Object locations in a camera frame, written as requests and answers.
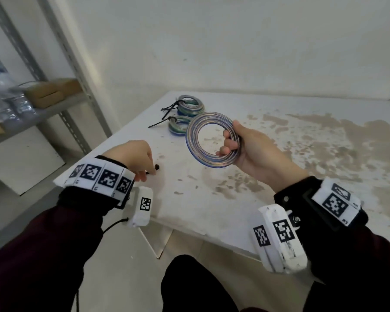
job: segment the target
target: sleeve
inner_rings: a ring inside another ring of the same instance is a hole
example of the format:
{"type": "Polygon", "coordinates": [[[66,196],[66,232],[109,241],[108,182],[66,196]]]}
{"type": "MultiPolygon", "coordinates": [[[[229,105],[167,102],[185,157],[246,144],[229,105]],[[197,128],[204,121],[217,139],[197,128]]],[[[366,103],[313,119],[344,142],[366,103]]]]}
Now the sleeve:
{"type": "Polygon", "coordinates": [[[365,226],[365,212],[352,227],[342,225],[336,232],[327,228],[305,198],[321,182],[312,176],[275,195],[277,204],[301,219],[296,233],[312,263],[312,273],[325,283],[312,286],[305,307],[310,311],[329,302],[340,310],[347,306],[384,309],[390,305],[390,242],[365,226]]]}
{"type": "Polygon", "coordinates": [[[0,249],[0,312],[71,311],[83,266],[97,249],[103,215],[118,200],[77,187],[0,249]]]}

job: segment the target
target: left hand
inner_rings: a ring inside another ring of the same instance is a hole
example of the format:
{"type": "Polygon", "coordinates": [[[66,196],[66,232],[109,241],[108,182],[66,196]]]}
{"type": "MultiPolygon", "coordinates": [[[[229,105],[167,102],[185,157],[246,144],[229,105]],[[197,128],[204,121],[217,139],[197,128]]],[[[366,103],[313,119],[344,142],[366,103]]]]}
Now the left hand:
{"type": "Polygon", "coordinates": [[[136,174],[136,182],[146,182],[146,171],[156,175],[153,166],[152,150],[144,140],[130,140],[103,153],[103,156],[123,163],[136,174]]]}

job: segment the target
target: white table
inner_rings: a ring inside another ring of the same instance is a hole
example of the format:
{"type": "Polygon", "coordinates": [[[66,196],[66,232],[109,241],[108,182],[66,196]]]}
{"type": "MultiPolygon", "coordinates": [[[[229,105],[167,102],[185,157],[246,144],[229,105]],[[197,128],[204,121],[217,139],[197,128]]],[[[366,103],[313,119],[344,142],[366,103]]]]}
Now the white table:
{"type": "MultiPolygon", "coordinates": [[[[132,139],[148,141],[160,165],[158,174],[149,176],[145,184],[154,191],[153,221],[258,258],[247,219],[252,210],[273,203],[272,190],[237,167],[215,169],[197,162],[185,137],[171,135],[167,122],[147,128],[160,121],[160,109],[181,94],[200,98],[206,111],[223,113],[265,132],[317,177],[337,179],[365,202],[369,227],[390,240],[390,101],[167,93],[86,156],[97,156],[132,139]]],[[[218,150],[222,132],[214,125],[205,127],[199,136],[204,149],[218,150]]],[[[55,183],[62,185],[73,168],[55,183]]]]}

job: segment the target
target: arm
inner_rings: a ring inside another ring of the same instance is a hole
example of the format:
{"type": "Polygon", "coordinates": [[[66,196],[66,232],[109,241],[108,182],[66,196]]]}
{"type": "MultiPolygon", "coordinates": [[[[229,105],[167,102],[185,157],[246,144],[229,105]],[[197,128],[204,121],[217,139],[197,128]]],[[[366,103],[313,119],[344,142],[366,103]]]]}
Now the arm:
{"type": "MultiPolygon", "coordinates": [[[[347,304],[359,307],[390,303],[390,242],[373,234],[365,226],[367,219],[360,219],[361,225],[351,229],[343,226],[344,229],[335,234],[324,228],[321,219],[312,215],[308,201],[303,198],[308,190],[319,188],[322,181],[309,177],[265,134],[248,129],[236,120],[233,126],[243,140],[241,155],[235,165],[268,184],[276,192],[275,203],[292,210],[301,219],[296,233],[312,263],[312,272],[329,288],[320,291],[321,284],[313,287],[317,290],[311,291],[308,301],[316,299],[325,302],[326,306],[327,302],[333,304],[333,301],[349,297],[347,304]]],[[[224,137],[226,140],[218,155],[226,155],[239,147],[229,139],[227,131],[224,137]]]]}
{"type": "MultiPolygon", "coordinates": [[[[135,180],[156,174],[145,141],[130,141],[104,153],[127,165],[135,180]]],[[[57,206],[41,213],[0,249],[0,311],[70,311],[83,266],[97,249],[103,216],[119,201],[77,187],[64,189],[57,206]]]]}

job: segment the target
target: pant leg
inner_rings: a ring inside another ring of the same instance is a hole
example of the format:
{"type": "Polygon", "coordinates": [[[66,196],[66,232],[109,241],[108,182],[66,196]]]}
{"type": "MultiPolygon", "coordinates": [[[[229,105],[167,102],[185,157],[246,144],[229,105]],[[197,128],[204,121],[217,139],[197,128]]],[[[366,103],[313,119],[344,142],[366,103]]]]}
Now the pant leg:
{"type": "Polygon", "coordinates": [[[161,294],[163,312],[238,312],[218,279],[189,255],[179,255],[171,262],[162,280],[161,294]]]}

